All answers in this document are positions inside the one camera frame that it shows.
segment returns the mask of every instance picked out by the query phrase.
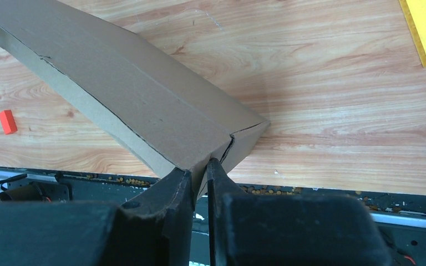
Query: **wooden tabletop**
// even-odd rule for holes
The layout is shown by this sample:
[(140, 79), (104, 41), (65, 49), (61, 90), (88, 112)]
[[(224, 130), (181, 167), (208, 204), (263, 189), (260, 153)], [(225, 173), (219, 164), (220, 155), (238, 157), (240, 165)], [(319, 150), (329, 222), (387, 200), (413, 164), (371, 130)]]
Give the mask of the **wooden tabletop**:
[[(63, 2), (272, 121), (235, 181), (426, 195), (426, 69), (397, 0)], [(4, 109), (0, 166), (154, 176), (0, 48)]]

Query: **brown cardboard box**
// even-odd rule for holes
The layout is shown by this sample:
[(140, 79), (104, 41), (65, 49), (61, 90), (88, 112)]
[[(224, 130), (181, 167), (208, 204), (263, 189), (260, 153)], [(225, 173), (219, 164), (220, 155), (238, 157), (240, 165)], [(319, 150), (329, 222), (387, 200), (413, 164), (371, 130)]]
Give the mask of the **brown cardboard box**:
[(140, 36), (55, 0), (0, 0), (0, 46), (160, 177), (230, 171), (269, 122)]

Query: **wooden table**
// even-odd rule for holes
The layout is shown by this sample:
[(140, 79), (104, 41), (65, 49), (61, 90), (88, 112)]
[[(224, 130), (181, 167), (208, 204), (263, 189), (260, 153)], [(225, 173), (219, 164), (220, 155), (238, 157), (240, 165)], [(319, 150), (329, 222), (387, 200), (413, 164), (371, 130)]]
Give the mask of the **wooden table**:
[[(64, 2), (272, 121), (235, 181), (426, 195), (426, 69), (397, 0)], [(154, 176), (0, 49), (4, 109), (0, 166)]]

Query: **torn cardboard edge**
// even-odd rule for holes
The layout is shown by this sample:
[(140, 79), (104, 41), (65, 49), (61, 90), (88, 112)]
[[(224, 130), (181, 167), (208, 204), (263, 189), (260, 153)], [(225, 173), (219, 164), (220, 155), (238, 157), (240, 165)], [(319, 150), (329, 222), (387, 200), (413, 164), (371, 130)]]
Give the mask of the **torn cardboard edge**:
[(269, 122), (138, 35), (57, 1), (0, 0), (0, 47), (158, 176), (230, 171)]

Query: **red block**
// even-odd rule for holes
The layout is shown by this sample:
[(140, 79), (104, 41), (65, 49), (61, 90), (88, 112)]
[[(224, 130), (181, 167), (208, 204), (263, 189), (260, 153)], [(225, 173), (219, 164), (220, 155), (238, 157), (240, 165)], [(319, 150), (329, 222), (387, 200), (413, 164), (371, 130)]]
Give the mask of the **red block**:
[(10, 110), (0, 112), (0, 120), (4, 134), (9, 135), (17, 131), (16, 122)]

